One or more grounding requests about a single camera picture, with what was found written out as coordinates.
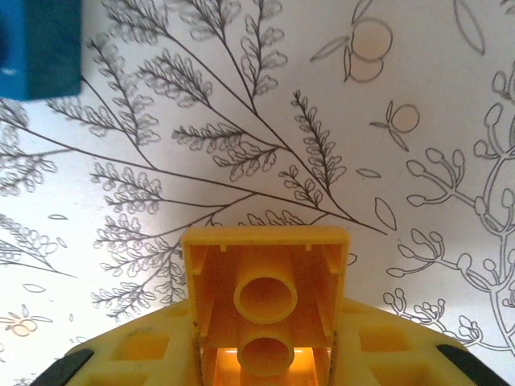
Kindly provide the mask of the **long orange lego brick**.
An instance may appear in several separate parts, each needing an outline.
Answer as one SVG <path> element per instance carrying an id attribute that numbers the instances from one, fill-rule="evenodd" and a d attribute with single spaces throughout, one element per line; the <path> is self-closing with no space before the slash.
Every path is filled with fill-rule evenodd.
<path id="1" fill-rule="evenodd" d="M 334 386 L 346 230 L 191 228 L 181 245 L 199 386 Z"/>

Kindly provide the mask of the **blue lego brick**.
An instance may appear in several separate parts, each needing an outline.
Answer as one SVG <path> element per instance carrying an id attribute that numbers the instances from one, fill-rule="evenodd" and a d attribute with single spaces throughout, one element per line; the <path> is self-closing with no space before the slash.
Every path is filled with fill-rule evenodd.
<path id="1" fill-rule="evenodd" d="M 0 0 L 0 98 L 81 91 L 83 0 Z"/>

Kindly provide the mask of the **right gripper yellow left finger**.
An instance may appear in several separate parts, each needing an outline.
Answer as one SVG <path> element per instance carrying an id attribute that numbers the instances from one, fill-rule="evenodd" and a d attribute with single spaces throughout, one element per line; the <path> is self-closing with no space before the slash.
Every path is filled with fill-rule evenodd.
<path id="1" fill-rule="evenodd" d="M 136 318 L 74 347 L 93 356 L 66 386 L 200 386 L 187 303 Z"/>

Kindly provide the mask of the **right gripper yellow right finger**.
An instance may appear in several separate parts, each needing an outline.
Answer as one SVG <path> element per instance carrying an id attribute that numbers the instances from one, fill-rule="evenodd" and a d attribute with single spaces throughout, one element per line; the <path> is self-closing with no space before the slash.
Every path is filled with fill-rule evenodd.
<path id="1" fill-rule="evenodd" d="M 441 344 L 464 347 L 430 328 L 345 298 L 333 386 L 473 386 L 437 349 Z"/>

